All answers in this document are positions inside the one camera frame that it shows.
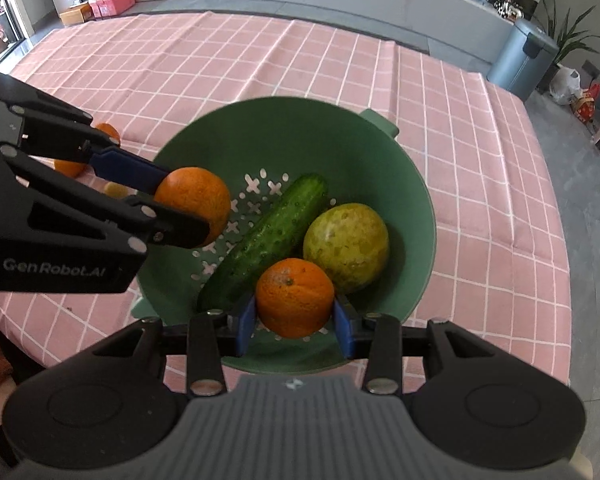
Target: pink tablecloth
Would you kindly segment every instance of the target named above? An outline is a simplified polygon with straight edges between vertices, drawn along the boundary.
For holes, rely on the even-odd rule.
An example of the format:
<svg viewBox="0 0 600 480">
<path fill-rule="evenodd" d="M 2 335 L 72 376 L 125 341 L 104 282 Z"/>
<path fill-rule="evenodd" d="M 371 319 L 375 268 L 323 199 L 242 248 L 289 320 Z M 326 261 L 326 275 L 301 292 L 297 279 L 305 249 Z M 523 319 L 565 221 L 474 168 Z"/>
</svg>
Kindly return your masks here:
<svg viewBox="0 0 600 480">
<path fill-rule="evenodd" d="M 400 127 L 438 222 L 434 272 L 407 323 L 448 317 L 567 380 L 570 280 L 554 190 L 522 103 L 479 74 L 324 25 L 206 12 L 56 30 L 13 75 L 112 123 L 122 146 L 147 158 L 235 100 L 298 95 L 374 108 Z M 118 296 L 2 292 L 0 329 L 52 365 L 130 323 L 137 298 L 136 284 Z M 405 386 L 416 388 L 422 362 L 404 361 Z M 339 371 L 359 380 L 362 369 Z M 170 358 L 167 384 L 182 388 L 183 370 L 182 357 Z"/>
</svg>

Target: tile floor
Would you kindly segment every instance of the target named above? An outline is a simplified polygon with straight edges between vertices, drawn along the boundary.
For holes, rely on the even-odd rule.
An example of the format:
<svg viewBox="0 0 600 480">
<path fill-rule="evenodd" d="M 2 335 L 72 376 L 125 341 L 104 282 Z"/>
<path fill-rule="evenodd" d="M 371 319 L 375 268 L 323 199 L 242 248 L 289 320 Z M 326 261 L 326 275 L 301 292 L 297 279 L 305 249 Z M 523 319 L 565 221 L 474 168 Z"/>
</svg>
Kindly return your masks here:
<svg viewBox="0 0 600 480">
<path fill-rule="evenodd" d="M 202 9 L 304 17 L 392 38 L 471 72 L 486 73 L 489 68 L 464 52 L 408 30 L 315 7 L 260 0 L 166 0 L 137 4 L 129 13 Z M 8 73 L 35 43 L 61 26 L 59 21 L 49 23 L 3 61 L 0 71 Z M 573 305 L 571 384 L 585 401 L 589 417 L 582 451 L 593 463 L 596 480 L 600 480 L 600 155 L 592 149 L 586 127 L 568 109 L 537 93 L 526 103 L 526 109 L 544 151 L 564 225 Z"/>
</svg>

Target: green cucumber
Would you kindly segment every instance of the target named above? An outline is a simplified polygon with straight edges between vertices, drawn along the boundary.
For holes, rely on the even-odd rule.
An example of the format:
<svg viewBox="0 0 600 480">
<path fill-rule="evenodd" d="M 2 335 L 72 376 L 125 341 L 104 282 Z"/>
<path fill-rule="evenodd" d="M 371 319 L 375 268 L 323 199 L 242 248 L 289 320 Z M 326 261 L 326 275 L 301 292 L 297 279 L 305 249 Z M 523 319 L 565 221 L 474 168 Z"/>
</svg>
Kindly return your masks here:
<svg viewBox="0 0 600 480">
<path fill-rule="evenodd" d="M 288 258 L 309 225 L 328 206 L 327 182 L 317 174 L 296 179 L 218 265 L 198 296 L 196 310 L 229 311 L 270 266 Z"/>
</svg>

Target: green plant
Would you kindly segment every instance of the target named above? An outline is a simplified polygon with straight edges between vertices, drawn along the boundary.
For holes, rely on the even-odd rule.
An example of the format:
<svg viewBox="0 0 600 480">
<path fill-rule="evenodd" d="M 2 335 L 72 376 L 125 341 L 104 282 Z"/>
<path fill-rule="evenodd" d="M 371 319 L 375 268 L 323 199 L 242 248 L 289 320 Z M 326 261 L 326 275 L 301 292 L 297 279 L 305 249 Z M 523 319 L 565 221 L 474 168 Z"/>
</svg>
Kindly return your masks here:
<svg viewBox="0 0 600 480">
<path fill-rule="evenodd" d="M 576 27 L 578 27 L 580 22 L 589 16 L 596 6 L 591 6 L 589 9 L 585 10 L 576 18 L 576 21 L 573 23 L 573 25 L 569 23 L 571 8 L 567 9 L 567 14 L 562 21 L 562 25 L 558 27 L 557 5 L 555 0 L 553 0 L 553 10 L 549 10 L 549 5 L 547 4 L 546 0 L 541 1 L 542 6 L 546 11 L 547 18 L 546 26 L 544 26 L 544 23 L 541 23 L 541 25 L 544 28 L 544 31 L 549 36 L 554 38 L 560 49 L 558 54 L 555 56 L 554 63 L 560 63 L 568 53 L 573 52 L 574 50 L 586 50 L 587 52 L 599 54 L 595 48 L 591 48 L 587 43 L 585 43 L 585 40 L 588 40 L 589 38 L 598 38 L 600 40 L 600 36 L 597 34 L 589 34 L 590 30 L 588 29 L 576 30 Z"/>
</svg>

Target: green bowl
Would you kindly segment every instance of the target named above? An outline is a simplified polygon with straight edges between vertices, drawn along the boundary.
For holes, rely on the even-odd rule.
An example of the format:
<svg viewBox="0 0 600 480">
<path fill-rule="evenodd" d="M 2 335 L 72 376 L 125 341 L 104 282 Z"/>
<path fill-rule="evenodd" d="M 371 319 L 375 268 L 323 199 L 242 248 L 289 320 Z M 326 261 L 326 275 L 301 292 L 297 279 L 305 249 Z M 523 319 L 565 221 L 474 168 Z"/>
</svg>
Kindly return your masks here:
<svg viewBox="0 0 600 480">
<path fill-rule="evenodd" d="M 302 98 L 267 97 L 227 105 L 186 126 L 155 157 L 175 170 L 199 166 L 220 176 L 235 199 L 225 232 L 211 246 L 152 246 L 138 279 L 144 299 L 136 317 L 185 323 L 201 285 L 289 183 L 318 173 L 331 203 L 361 202 L 384 219 L 389 262 L 381 277 L 349 299 L 360 312 L 406 320 L 427 286 L 436 251 L 436 222 L 426 184 L 395 142 L 394 124 L 365 110 Z M 225 358 L 248 372 L 307 374 L 343 364 L 330 325 L 301 340 L 258 326 L 247 355 Z"/>
</svg>

